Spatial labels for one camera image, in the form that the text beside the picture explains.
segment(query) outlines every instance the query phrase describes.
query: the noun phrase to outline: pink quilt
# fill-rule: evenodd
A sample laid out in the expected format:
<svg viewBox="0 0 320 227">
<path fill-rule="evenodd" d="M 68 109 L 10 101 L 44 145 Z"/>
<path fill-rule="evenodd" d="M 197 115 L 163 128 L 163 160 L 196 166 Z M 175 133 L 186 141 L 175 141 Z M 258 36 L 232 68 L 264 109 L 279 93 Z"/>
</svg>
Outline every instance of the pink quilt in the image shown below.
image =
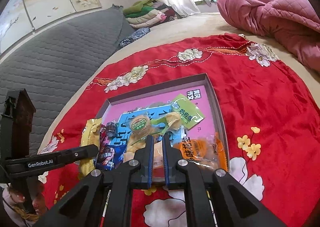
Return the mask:
<svg viewBox="0 0 320 227">
<path fill-rule="evenodd" d="M 230 25 L 275 38 L 320 72 L 320 19 L 308 0 L 218 0 L 218 8 Z"/>
</svg>

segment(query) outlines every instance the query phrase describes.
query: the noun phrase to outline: red floral blanket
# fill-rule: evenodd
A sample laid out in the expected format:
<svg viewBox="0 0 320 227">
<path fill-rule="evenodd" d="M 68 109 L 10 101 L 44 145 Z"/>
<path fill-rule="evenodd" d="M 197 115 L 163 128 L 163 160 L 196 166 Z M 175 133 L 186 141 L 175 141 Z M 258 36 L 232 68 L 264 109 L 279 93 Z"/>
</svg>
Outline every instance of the red floral blanket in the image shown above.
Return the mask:
<svg viewBox="0 0 320 227">
<path fill-rule="evenodd" d="M 79 146 L 107 98 L 207 73 L 226 126 L 230 173 L 288 226 L 320 197 L 320 111 L 303 81 L 263 45 L 234 34 L 190 38 L 106 66 L 56 127 L 42 152 Z M 41 176 L 50 208 L 78 182 L 75 164 Z M 132 226 L 186 226 L 181 191 L 135 190 Z"/>
</svg>

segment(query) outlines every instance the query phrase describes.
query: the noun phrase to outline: green snack package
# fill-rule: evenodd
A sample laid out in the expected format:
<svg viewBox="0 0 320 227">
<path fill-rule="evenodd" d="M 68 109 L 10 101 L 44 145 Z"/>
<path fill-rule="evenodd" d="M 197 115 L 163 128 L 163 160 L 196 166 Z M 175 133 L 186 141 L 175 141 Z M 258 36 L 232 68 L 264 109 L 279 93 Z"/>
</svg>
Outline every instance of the green snack package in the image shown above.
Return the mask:
<svg viewBox="0 0 320 227">
<path fill-rule="evenodd" d="M 171 102 L 171 105 L 173 110 L 180 114 L 182 124 L 187 129 L 191 129 L 194 125 L 197 125 L 204 119 L 204 115 L 200 109 L 182 94 L 179 94 Z"/>
</svg>

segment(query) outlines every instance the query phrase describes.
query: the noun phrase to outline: beige bed sheet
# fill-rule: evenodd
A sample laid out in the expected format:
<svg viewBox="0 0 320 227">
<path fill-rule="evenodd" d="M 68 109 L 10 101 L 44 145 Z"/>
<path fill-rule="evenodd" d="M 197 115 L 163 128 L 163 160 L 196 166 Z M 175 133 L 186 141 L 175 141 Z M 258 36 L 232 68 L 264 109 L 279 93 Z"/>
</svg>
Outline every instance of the beige bed sheet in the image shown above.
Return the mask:
<svg viewBox="0 0 320 227">
<path fill-rule="evenodd" d="M 210 35 L 219 35 L 227 33 L 243 33 L 247 36 L 249 40 L 255 41 L 257 43 L 263 43 L 270 46 L 273 51 L 278 55 L 278 57 L 290 68 L 292 68 L 305 82 L 309 88 L 314 100 L 320 107 L 320 76 L 313 70 L 304 67 L 301 63 L 297 61 L 294 55 L 290 54 L 277 43 L 274 39 L 267 37 L 254 36 L 251 33 L 236 29 L 230 26 L 219 13 L 201 13 L 187 17 L 180 20 L 175 20 L 172 22 L 164 23 L 153 27 L 151 32 L 148 33 L 143 38 L 131 43 L 130 45 L 119 50 L 113 54 L 102 66 L 95 72 L 95 74 L 87 80 L 87 82 L 75 93 L 75 95 L 69 100 L 69 102 L 62 109 L 58 117 L 54 120 L 50 126 L 47 134 L 45 135 L 39 150 L 44 148 L 51 139 L 51 135 L 55 127 L 58 125 L 63 116 L 67 111 L 73 106 L 73 104 L 78 100 L 79 96 L 82 94 L 87 85 L 92 81 L 92 79 L 106 66 L 112 63 L 116 63 L 131 54 L 163 45 L 168 43 L 173 43 L 181 41 L 186 38 L 191 37 L 207 37 Z"/>
</svg>

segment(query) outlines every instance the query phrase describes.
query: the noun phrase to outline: mattress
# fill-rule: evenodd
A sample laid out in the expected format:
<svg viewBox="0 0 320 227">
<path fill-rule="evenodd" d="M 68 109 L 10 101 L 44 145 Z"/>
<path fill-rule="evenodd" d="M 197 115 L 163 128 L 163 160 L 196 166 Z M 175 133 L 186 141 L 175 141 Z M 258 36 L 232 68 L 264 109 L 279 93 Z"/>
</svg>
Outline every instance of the mattress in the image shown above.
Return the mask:
<svg viewBox="0 0 320 227">
<path fill-rule="evenodd" d="M 0 113 L 9 89 L 25 88 L 36 108 L 30 154 L 70 98 L 133 32 L 122 8 L 113 6 L 47 29 L 0 64 Z"/>
<path fill-rule="evenodd" d="M 151 32 L 146 36 L 117 51 L 108 60 L 106 60 L 94 75 L 75 93 L 75 95 L 62 109 L 61 113 L 56 117 L 45 135 L 39 150 L 50 142 L 52 132 L 57 124 L 77 101 L 87 85 L 106 65 L 118 62 L 135 52 L 147 48 L 169 44 L 191 37 L 207 37 L 210 35 L 219 35 L 224 33 L 243 33 L 249 40 L 271 47 L 278 57 L 302 78 L 310 90 L 315 102 L 320 107 L 320 75 L 317 72 L 304 67 L 298 62 L 294 55 L 287 52 L 285 48 L 274 39 L 254 36 L 245 31 L 236 29 L 226 23 L 219 13 L 201 13 L 153 27 L 151 28 Z"/>
</svg>

